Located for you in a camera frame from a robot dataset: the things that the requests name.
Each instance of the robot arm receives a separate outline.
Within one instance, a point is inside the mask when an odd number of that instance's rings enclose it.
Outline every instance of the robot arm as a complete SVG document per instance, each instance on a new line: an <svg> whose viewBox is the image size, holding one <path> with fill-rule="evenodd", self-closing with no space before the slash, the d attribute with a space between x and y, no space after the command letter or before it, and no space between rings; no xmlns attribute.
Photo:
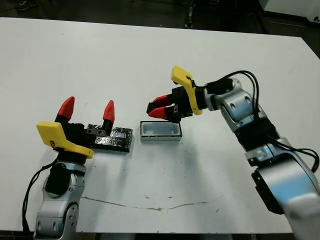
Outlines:
<svg viewBox="0 0 320 240"><path fill-rule="evenodd" d="M42 167L32 178L23 201L23 231L32 239L26 211L31 186L42 170L50 169L43 184L43 202L38 211L33 238L35 240L72 240L76 236L79 203L85 190L85 163L93 157L91 149L96 137L109 136L115 120L111 100L103 114L102 126L91 125L85 129L81 123L69 123L75 98L68 98L61 106L54 122L43 121L36 127L45 145L58 152L56 160Z"/></svg>
<svg viewBox="0 0 320 240"><path fill-rule="evenodd" d="M313 174L318 165L311 171L292 151L303 152L279 136L255 101L257 97L254 99L239 80L230 77L196 86L190 73L178 66L173 68L171 79L182 86L149 103L148 115L178 123L181 118L201 114L203 109L220 110L243 146L248 163L256 167L251 176L267 209L284 214L297 239L319 239L320 189Z"/></svg>

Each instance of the white tabletop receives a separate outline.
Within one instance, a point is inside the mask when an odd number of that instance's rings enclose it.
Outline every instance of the white tabletop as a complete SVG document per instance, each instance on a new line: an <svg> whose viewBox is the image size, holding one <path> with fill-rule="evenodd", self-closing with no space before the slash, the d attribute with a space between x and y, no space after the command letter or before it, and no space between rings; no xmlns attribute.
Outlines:
<svg viewBox="0 0 320 240"><path fill-rule="evenodd" d="M134 135L130 153L99 151L87 161L79 232L290 232L256 192L255 168L219 111L183 119L180 142L140 141L140 121L152 120L148 103L176 87L174 65L198 85L253 72L260 104L279 133L320 152L320 61L301 38L1 18L0 229L22 229L29 181L55 157L36 124L54 121L62 102L75 96L72 122L100 124L114 100L114 125ZM31 229L48 174L30 192Z"/></svg>

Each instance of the small rectangular container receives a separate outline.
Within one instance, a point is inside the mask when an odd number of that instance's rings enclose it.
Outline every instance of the small rectangular container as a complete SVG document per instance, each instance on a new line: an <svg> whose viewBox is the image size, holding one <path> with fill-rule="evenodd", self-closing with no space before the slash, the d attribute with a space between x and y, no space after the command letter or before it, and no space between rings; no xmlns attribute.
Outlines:
<svg viewBox="0 0 320 240"><path fill-rule="evenodd" d="M180 123L170 121L141 121L141 141L180 141L182 138Z"/></svg>

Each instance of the crack on table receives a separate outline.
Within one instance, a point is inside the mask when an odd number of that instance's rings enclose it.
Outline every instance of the crack on table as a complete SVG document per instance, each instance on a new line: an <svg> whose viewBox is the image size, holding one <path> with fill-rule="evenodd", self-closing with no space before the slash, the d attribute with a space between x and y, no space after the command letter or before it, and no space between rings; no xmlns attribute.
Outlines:
<svg viewBox="0 0 320 240"><path fill-rule="evenodd" d="M141 210L152 210L152 211L161 212L162 210L173 210L173 209L186 207L186 206L192 206L192 205L211 204L211 203L217 201L218 199L222 198L223 196L224 195L218 196L217 198L213 199L212 201L198 201L198 202L192 202L192 203L185 203L185 204L180 204L180 205L169 207L169 208L166 208L166 207L154 208L154 207L128 206L128 205L123 205L123 204L119 204L119 203L115 203L115 202L111 202L111 201L103 201L103 200L99 200L99 199L94 199L94 198L91 198L91 197L88 197L88 196L82 196L81 198L82 199L91 200L91 201L95 201L95 202L99 202L99 203L111 204L111 205L115 205L115 206L118 206L118 207L125 207L125 208L130 208L130 209L141 209Z"/></svg>

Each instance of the yellow plastic cover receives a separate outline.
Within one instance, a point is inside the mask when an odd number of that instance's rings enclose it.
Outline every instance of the yellow plastic cover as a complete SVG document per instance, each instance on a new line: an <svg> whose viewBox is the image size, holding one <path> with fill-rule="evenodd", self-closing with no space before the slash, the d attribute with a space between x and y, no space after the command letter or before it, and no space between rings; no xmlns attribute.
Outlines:
<svg viewBox="0 0 320 240"><path fill-rule="evenodd" d="M42 121L36 125L38 132L45 145L49 147L62 148L67 152L85 155L91 159L94 151L90 148L76 145L66 139L61 123L52 121Z"/></svg>
<svg viewBox="0 0 320 240"><path fill-rule="evenodd" d="M189 72L179 66L174 66L171 73L171 80L177 84L180 84L186 90L189 97L191 109L195 115L202 114L202 110L199 109L196 99L196 88L192 87L192 82L187 77L192 79Z"/></svg>

